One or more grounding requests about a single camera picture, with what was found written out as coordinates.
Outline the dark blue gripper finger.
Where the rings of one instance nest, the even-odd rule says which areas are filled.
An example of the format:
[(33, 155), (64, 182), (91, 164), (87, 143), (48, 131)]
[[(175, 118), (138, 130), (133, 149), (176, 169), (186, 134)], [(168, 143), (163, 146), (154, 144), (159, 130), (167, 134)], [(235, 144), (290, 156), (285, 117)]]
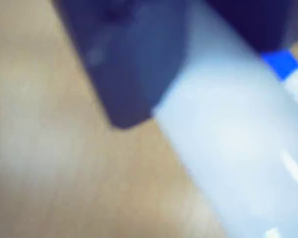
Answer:
[(130, 128), (152, 109), (186, 58), (186, 0), (56, 0), (110, 123)]
[(261, 53), (298, 42), (298, 0), (209, 0), (208, 4)]

